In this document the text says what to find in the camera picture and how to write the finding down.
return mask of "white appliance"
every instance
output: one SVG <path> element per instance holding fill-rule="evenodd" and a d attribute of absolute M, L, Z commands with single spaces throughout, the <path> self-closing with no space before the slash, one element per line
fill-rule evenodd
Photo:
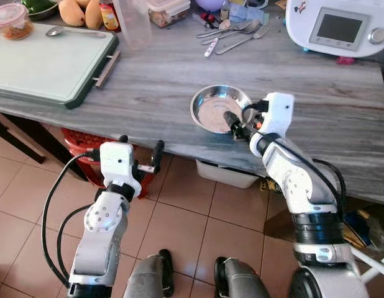
<path fill-rule="evenodd" d="M 286 26 L 312 51 L 370 56 L 384 49 L 384 0 L 288 0 Z"/>

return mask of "food jar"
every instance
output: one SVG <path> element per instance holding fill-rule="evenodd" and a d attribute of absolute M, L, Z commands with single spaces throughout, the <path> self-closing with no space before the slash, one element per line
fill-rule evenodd
<path fill-rule="evenodd" d="M 20 3 L 0 6 L 0 34 L 9 40 L 22 39 L 33 31 L 27 8 Z"/>
<path fill-rule="evenodd" d="M 190 0 L 147 0 L 149 17 L 159 27 L 184 19 L 190 9 Z"/>

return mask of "glass jar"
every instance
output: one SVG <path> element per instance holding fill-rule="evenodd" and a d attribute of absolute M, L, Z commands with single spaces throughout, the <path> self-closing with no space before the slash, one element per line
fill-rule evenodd
<path fill-rule="evenodd" d="M 0 6 L 0 34 L 9 40 L 22 39 L 33 32 L 27 8 L 20 3 Z"/>

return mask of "purple object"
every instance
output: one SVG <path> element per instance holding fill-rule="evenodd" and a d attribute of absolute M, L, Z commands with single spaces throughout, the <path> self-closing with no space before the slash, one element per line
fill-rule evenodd
<path fill-rule="evenodd" d="M 219 11 L 224 0 L 195 0 L 205 11 Z"/>

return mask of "metal spoon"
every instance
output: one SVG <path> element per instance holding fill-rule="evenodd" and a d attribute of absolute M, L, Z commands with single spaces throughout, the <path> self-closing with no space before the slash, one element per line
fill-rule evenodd
<path fill-rule="evenodd" d="M 241 22 L 241 23 L 231 23 L 231 25 L 226 29 L 221 29 L 221 30 L 217 30 L 214 32 L 209 32 L 209 33 L 201 33 L 201 34 L 198 34 L 196 37 L 197 38 L 203 38 L 203 37 L 207 37 L 207 36 L 212 36 L 214 34 L 217 34 L 217 33 L 223 32 L 223 31 L 227 31 L 227 30 L 243 30 L 252 22 L 254 22 L 254 20 L 248 20 L 246 22 Z"/>
<path fill-rule="evenodd" d="M 53 37 L 53 36 L 56 36 L 58 34 L 62 34 L 64 31 L 69 32 L 69 33 L 78 33 L 78 34 L 89 35 L 91 37 L 105 38 L 105 34 L 104 33 L 72 31 L 72 30 L 65 29 L 62 26 L 52 27 L 45 34 L 46 34 L 46 36 Z"/>
<path fill-rule="evenodd" d="M 252 39 L 259 39 L 259 38 L 263 37 L 265 35 L 265 33 L 267 33 L 267 31 L 271 28 L 271 26 L 272 26 L 271 23 L 268 23 L 267 25 L 262 26 L 256 33 L 254 33 L 250 37 L 243 39 L 242 41 L 237 42 L 233 45 L 230 45 L 229 47 L 223 48 L 222 50 L 217 51 L 216 54 L 221 55 L 225 52 L 228 52 L 229 50 L 232 50 L 233 48 L 237 47 L 238 45 L 241 45 L 242 43 L 248 42 L 249 40 L 252 40 Z"/>
<path fill-rule="evenodd" d="M 239 33 L 239 32 L 242 32 L 242 33 L 245 33 L 245 34 L 248 34 L 248 33 L 252 33 L 254 31 L 256 31 L 258 29 L 258 27 L 260 27 L 260 21 L 257 20 L 257 21 L 252 21 L 246 28 L 242 29 L 242 30 L 236 30 L 236 31 L 232 31 L 232 32 L 228 32 L 228 33 L 223 33 L 221 34 L 220 36 L 218 36 L 218 39 L 223 39 L 227 36 L 230 36 L 232 34 L 235 34 L 235 33 Z M 212 43 L 214 41 L 214 39 L 205 39 L 205 40 L 202 40 L 200 42 L 200 44 L 202 45 L 208 45 L 210 43 Z"/>

